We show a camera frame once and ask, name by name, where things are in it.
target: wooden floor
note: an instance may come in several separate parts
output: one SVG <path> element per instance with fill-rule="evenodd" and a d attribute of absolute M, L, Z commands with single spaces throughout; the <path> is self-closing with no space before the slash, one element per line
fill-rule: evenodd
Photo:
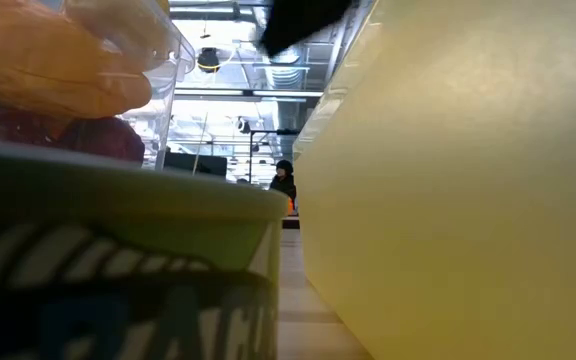
<path fill-rule="evenodd" d="M 284 230 L 278 360 L 372 360 L 304 274 L 299 230 Z"/>

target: ceiling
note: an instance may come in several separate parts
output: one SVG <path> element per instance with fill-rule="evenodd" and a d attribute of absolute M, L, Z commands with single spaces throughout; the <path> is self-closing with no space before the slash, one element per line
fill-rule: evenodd
<path fill-rule="evenodd" d="M 228 179 L 249 178 L 250 131 L 300 130 L 370 9 L 362 1 L 339 24 L 268 59 L 256 46 L 269 0 L 171 0 L 171 18 L 200 54 L 216 48 L 217 72 L 178 74 L 168 146 L 174 152 L 224 156 Z M 292 160 L 295 135 L 255 134 L 252 182 L 267 186 L 274 164 Z"/>

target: plastic container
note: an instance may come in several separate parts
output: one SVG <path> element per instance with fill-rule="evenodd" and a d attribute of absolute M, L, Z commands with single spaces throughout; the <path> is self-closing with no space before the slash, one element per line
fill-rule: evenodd
<path fill-rule="evenodd" d="M 0 144 L 0 359 L 275 359 L 286 206 Z"/>
<path fill-rule="evenodd" d="M 0 140 L 163 158 L 192 47 L 164 0 L 0 0 Z"/>

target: yellow surface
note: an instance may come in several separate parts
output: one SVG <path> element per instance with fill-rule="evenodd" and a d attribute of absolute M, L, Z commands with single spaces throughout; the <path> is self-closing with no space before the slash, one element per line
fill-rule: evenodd
<path fill-rule="evenodd" d="M 379 1 L 295 149 L 377 360 L 576 359 L 576 1 Z"/>

